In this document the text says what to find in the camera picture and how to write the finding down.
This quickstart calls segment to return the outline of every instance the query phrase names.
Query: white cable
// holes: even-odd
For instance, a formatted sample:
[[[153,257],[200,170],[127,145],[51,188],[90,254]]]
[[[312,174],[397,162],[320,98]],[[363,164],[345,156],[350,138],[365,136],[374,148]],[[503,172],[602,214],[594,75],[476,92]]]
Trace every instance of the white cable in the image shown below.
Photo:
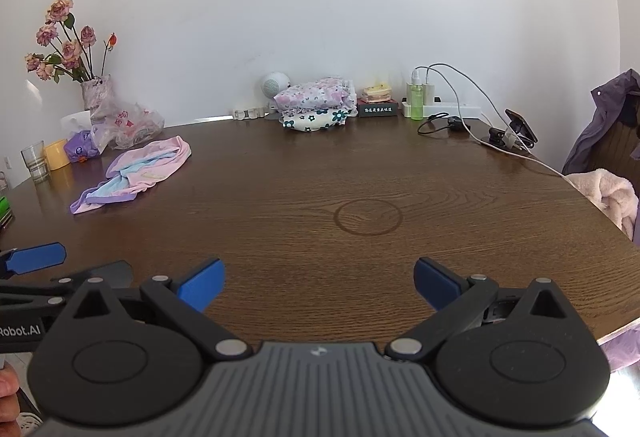
[[[427,76],[426,76],[426,77],[428,78],[428,77],[429,77],[429,71],[430,71],[430,70],[433,70],[434,72],[437,72],[437,70],[434,70],[434,68],[433,68],[433,67],[447,67],[447,68],[450,68],[451,70],[454,70],[455,72],[457,72],[457,73],[458,73],[458,74],[460,74],[461,76],[465,77],[467,80],[471,81],[471,83],[473,84],[473,86],[475,86],[475,87],[480,91],[480,93],[481,93],[484,97],[486,97],[487,101],[489,101],[489,103],[491,103],[491,106],[492,106],[492,107],[494,107],[495,113],[497,113],[497,114],[498,114],[498,117],[503,121],[503,123],[504,123],[505,125],[509,126],[509,121],[507,121],[507,120],[502,116],[502,114],[500,113],[500,110],[498,110],[498,109],[496,108],[496,106],[494,105],[494,102],[491,100],[491,97],[489,97],[489,96],[487,95],[487,93],[486,93],[482,88],[480,88],[480,85],[479,85],[479,84],[477,84],[474,80],[472,80],[469,76],[467,76],[464,72],[462,72],[462,70],[458,70],[456,67],[454,67],[454,66],[452,66],[452,65],[449,65],[449,64],[446,64],[446,63],[433,63],[433,64],[429,65],[428,67],[420,67],[420,68],[426,68],[426,69],[427,69]]]
[[[439,70],[436,70],[435,68],[429,68],[429,70],[433,70],[433,72],[436,72],[437,74],[440,75],[440,77],[445,80],[445,82],[449,85],[449,88],[453,91],[453,95],[456,96],[456,102],[458,104],[458,115],[460,117],[460,119],[463,119],[462,117],[462,111],[460,110],[460,98],[458,97],[458,93],[456,92],[456,89],[453,88],[453,85],[451,83],[449,83],[449,80],[447,80],[447,78],[444,76],[444,74],[442,72],[440,72]],[[468,134],[476,141],[478,141],[478,143],[484,145],[484,146],[488,146],[489,148],[493,148],[494,150],[497,150],[498,152],[501,153],[506,153],[507,155],[511,155],[513,157],[517,157],[518,159],[524,159],[526,161],[531,161],[537,164],[540,164],[541,166],[544,166],[547,170],[552,171],[553,173],[555,173],[556,175],[558,175],[559,177],[561,177],[562,179],[564,179],[566,182],[568,182],[569,184],[571,184],[572,188],[575,188],[575,185],[573,182],[571,182],[566,176],[562,175],[559,171],[551,168],[551,166],[546,165],[545,163],[543,163],[542,161],[535,159],[535,158],[531,158],[531,157],[526,157],[525,155],[518,155],[517,153],[513,153],[513,152],[508,152],[507,150],[502,150],[500,148],[498,148],[497,146],[494,146],[493,144],[489,144],[481,139],[478,139],[478,137],[476,137],[475,135],[473,135],[473,133],[471,133],[471,130],[469,130],[465,124],[464,119],[462,120],[462,125],[465,127],[465,130],[468,132]]]
[[[494,127],[494,125],[492,125],[492,124],[491,124],[491,119],[489,119],[488,117],[486,117],[486,116],[484,115],[484,113],[482,113],[482,112],[480,112],[480,115],[486,119],[487,123],[489,124],[489,126],[490,126],[491,128],[493,128],[493,127]]]

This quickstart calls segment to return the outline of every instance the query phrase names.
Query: purple jacket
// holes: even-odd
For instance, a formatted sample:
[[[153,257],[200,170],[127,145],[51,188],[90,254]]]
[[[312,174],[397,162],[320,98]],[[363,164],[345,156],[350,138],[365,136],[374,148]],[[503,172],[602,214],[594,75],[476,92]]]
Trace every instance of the purple jacket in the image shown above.
[[[591,91],[591,96],[596,104],[596,112],[589,126],[578,137],[574,147],[569,152],[562,173],[584,173],[587,171],[589,153],[594,144],[604,137],[609,128],[618,120],[622,107],[625,104],[626,94],[631,91],[640,92],[640,75],[630,69],[609,83],[599,86]],[[634,159],[640,158],[640,144],[631,154]]]

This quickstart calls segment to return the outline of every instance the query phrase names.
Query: pink fleece blanket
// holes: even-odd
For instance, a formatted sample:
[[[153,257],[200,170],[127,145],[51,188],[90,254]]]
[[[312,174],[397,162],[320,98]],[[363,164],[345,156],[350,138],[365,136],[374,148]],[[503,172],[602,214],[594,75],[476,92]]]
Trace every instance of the pink fleece blanket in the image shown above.
[[[82,192],[69,209],[73,214],[84,213],[111,202],[133,200],[171,176],[190,155],[191,147],[180,136],[124,152],[109,166],[108,180]]]
[[[582,195],[606,214],[629,240],[633,240],[638,197],[631,182],[602,168],[566,177]]]

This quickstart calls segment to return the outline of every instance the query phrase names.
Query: white smart speaker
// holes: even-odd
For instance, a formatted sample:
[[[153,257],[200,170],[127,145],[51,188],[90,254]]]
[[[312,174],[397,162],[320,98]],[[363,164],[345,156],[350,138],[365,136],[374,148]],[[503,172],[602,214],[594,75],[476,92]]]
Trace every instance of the white smart speaker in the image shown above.
[[[266,119],[278,119],[280,117],[276,102],[273,98],[276,97],[279,92],[290,86],[291,82],[289,81],[289,77],[282,72],[272,72],[262,80],[262,93],[269,99],[270,112],[265,117]]]

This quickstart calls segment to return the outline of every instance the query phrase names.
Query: human hand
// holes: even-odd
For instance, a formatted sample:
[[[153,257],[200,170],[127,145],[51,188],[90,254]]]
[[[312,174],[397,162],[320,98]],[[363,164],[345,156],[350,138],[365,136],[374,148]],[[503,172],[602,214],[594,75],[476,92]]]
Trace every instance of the human hand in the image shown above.
[[[4,369],[0,370],[0,437],[20,437],[20,427],[15,422],[20,414],[15,394],[18,388],[20,383],[14,367],[4,362]]]

